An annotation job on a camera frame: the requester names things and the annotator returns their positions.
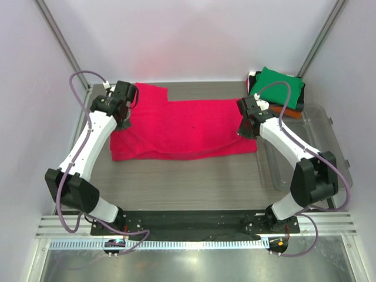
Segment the red t shirt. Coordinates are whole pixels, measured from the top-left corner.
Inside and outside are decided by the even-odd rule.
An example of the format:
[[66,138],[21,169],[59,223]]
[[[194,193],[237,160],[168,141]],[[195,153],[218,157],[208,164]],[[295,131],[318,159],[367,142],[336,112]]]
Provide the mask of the red t shirt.
[[257,151],[254,139],[237,134],[242,116],[236,99],[169,101],[167,88],[136,87],[131,126],[110,136],[112,160],[194,160]]

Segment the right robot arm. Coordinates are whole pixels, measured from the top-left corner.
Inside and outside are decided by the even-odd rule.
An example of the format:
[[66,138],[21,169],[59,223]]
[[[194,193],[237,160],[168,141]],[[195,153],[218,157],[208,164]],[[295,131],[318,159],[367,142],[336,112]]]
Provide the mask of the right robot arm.
[[316,202],[338,193],[337,160],[300,139],[280,116],[253,96],[237,101],[242,116],[237,134],[247,139],[261,137],[271,143],[294,169],[290,192],[265,209],[265,225],[271,232]]

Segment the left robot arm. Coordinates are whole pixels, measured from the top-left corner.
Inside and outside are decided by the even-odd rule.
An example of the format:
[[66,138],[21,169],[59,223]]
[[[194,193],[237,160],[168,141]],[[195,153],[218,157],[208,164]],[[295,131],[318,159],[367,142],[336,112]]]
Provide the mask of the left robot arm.
[[62,206],[104,223],[112,234],[124,230],[123,210],[100,196],[90,183],[94,164],[112,132],[130,126],[130,111],[137,105],[138,88],[124,81],[115,86],[105,82],[105,95],[97,96],[86,112],[87,124],[73,149],[57,169],[48,169],[45,181],[56,203],[58,215]]

